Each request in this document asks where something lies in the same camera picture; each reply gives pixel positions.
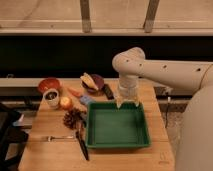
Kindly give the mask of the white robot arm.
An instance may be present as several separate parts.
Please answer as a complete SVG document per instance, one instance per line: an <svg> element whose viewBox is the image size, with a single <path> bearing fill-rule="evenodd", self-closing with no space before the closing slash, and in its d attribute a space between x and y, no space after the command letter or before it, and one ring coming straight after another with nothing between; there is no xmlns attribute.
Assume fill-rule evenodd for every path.
<svg viewBox="0 0 213 171"><path fill-rule="evenodd" d="M114 56L116 103L139 102L138 79L193 93L182 121L175 171L213 171L213 62L148 60L139 47Z"/></svg>

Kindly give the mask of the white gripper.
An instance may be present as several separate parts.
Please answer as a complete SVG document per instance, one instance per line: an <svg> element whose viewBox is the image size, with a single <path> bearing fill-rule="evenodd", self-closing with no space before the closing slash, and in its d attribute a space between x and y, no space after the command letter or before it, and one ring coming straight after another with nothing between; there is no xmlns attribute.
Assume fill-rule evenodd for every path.
<svg viewBox="0 0 213 171"><path fill-rule="evenodd" d="M138 77L133 75L120 75L117 87L116 106L119 109L124 101L133 101L138 107Z"/></svg>

